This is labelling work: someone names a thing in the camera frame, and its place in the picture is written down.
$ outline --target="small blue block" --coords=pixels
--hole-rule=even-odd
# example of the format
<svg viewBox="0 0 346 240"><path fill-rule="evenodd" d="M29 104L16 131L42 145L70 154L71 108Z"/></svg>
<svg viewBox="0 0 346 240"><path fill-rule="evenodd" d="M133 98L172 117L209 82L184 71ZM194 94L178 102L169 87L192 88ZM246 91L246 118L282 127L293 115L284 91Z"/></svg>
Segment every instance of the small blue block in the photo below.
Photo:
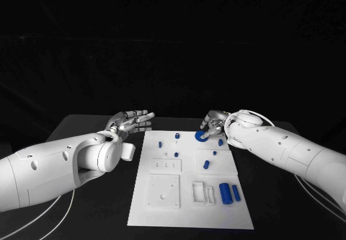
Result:
<svg viewBox="0 0 346 240"><path fill-rule="evenodd" d="M201 138L201 136L205 134L205 132L204 131L197 131L197 133L195 133L195 138L197 138L197 140L199 141L199 142L207 142L208 141L208 138L205 138L205 139L202 139Z"/></svg>
<svg viewBox="0 0 346 240"><path fill-rule="evenodd" d="M240 196L240 193L238 193L237 185L233 185L233 192L234 192L235 201L240 202L241 201L241 196Z"/></svg>
<svg viewBox="0 0 346 240"><path fill-rule="evenodd" d="M233 204L234 200L233 200L231 189L230 189L228 183L220 184L220 192L221 192L222 203L227 205Z"/></svg>
<svg viewBox="0 0 346 240"><path fill-rule="evenodd" d="M207 160L205 163L204 163L204 169L208 169L209 163L211 163L211 162Z"/></svg>

